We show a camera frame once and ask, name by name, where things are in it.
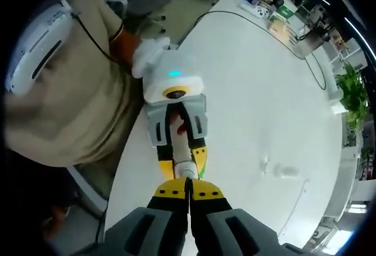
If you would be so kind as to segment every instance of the gray chair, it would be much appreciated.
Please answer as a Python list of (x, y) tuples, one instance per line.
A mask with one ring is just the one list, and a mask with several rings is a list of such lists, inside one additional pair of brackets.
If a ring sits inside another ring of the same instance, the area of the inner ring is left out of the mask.
[(130, 18), (145, 18), (139, 26), (138, 33), (147, 23), (153, 23), (160, 27), (160, 33), (165, 33), (166, 28), (160, 23), (166, 19), (164, 15), (153, 16), (152, 13), (162, 9), (171, 0), (127, 0), (126, 16)]

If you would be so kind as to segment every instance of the beige shirt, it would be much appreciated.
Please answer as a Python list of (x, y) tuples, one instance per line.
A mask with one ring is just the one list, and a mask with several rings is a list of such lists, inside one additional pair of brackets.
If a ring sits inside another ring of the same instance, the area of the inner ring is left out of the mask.
[[(122, 21), (104, 0), (67, 0), (109, 54)], [(42, 69), (31, 91), (6, 95), (6, 143), (49, 166), (99, 161), (118, 143), (127, 121), (130, 76), (109, 61), (78, 22)]]

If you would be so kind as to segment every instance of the box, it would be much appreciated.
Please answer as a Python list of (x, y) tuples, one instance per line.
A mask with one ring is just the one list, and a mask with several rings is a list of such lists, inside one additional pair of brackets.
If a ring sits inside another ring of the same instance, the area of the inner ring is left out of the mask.
[(279, 20), (279, 21), (281, 21), (281, 22), (284, 23), (287, 19), (286, 19), (284, 16), (282, 16), (281, 14), (279, 14), (277, 11), (275, 11), (275, 12), (273, 12), (273, 14), (269, 17), (269, 20), (272, 21), (272, 22), (274, 22), (274, 21), (276, 21), (276, 20)]
[(277, 12), (278, 12), (281, 16), (285, 17), (286, 19), (292, 17), (292, 16), (295, 14), (290, 8), (288, 8), (288, 7), (285, 6), (285, 5), (279, 7), (279, 8), (277, 9)]
[(271, 21), (269, 23), (268, 29), (269, 32), (280, 42), (284, 43), (285, 45), (289, 44), (291, 34), (289, 33), (287, 26), (283, 21), (279, 19)]

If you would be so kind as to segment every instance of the white round table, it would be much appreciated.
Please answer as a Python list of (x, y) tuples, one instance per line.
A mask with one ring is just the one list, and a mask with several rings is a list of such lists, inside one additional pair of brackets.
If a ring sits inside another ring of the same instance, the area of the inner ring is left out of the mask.
[[(212, 10), (237, 12), (221, 0)], [(320, 222), (333, 191), (341, 154), (341, 117), (316, 84), (305, 61), (268, 33), (231, 14), (209, 14), (180, 50), (196, 57), (207, 97), (208, 162), (204, 179), (219, 186), (233, 208), (242, 208), (302, 247)], [(318, 52), (321, 65), (329, 63)], [(318, 81), (317, 63), (308, 58)], [(277, 169), (291, 167), (293, 177)], [(146, 207), (163, 182), (142, 111), (114, 180), (105, 229)], [(197, 252), (187, 236), (183, 255)]]

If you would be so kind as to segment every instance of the green plant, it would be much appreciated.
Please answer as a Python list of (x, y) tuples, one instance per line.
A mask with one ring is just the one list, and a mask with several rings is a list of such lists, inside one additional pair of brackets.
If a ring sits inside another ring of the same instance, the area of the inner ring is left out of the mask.
[(371, 147), (363, 147), (360, 152), (360, 158), (362, 158), (364, 161), (368, 161), (372, 154), (373, 149)]
[(360, 81), (360, 75), (348, 62), (344, 63), (346, 74), (335, 77), (338, 87), (343, 90), (341, 103), (348, 110), (348, 125), (357, 129), (367, 115), (367, 92)]

